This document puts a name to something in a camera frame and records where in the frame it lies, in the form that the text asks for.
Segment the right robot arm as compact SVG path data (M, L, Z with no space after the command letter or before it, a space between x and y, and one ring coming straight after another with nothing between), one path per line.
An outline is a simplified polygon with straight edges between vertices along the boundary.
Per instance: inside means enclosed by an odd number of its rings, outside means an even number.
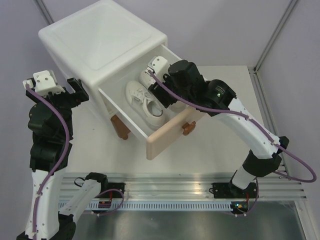
M187 60L173 64L155 61L147 65L146 72L155 80L149 90L165 108L177 101L194 107L221 121L250 148L228 184L231 196L241 197L256 178L278 170L280 154L287 149L289 139L278 137L260 125L226 82L207 80L196 64Z

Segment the brown drawer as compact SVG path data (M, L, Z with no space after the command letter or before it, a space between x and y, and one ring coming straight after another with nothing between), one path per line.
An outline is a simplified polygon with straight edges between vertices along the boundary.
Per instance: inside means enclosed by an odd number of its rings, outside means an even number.
M122 122L122 120L115 114L110 118L113 128L120 139L127 140L131 130Z

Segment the white sneaker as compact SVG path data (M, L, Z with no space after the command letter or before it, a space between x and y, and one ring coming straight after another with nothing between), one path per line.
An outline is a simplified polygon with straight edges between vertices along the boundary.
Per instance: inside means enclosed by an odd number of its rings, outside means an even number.
M128 82L125 86L125 98L151 129L157 130L166 123L166 116L160 103L141 83Z
M146 71L142 71L140 73L139 81L146 89L156 83L152 76ZM168 108L175 113L180 113L186 108L186 105L181 101L177 101L176 103L170 105Z

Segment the brown bear knob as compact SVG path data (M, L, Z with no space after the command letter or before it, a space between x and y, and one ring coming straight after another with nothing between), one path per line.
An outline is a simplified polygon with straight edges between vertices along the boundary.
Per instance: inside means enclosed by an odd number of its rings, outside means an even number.
M196 121L193 121L191 123L188 123L186 122L183 126L182 126L182 129L183 129L183 132L182 134L184 136L187 136L189 135L196 127Z

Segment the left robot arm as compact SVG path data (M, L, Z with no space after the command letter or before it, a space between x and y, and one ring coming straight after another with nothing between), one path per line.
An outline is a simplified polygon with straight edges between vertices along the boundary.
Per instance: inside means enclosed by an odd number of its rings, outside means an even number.
M89 95L75 78L67 80L73 93L55 80L41 93L40 83L35 78L24 81L26 96L35 103L28 122L33 141L29 164L33 196L27 225L17 239L71 240L79 217L94 198L108 195L109 183L105 174L91 172L68 204L59 208L59 192L72 149L72 109L88 101Z

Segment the beige drawer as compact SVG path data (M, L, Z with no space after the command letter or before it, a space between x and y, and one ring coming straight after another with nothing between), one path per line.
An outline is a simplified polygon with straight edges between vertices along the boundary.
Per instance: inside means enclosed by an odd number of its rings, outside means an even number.
M163 110L166 117L164 126L159 129L151 129L132 109L125 97L126 84L130 81L137 81L140 73L147 68L149 61L155 56L164 57L170 64L181 59L163 44L148 52L140 52L132 58L123 56L113 62L114 66L111 67L110 74L98 89L108 113L111 116L117 115L133 135L144 143L148 160L153 160L181 137L183 135L182 126L185 123L197 122L205 115L190 106L179 113L167 108Z

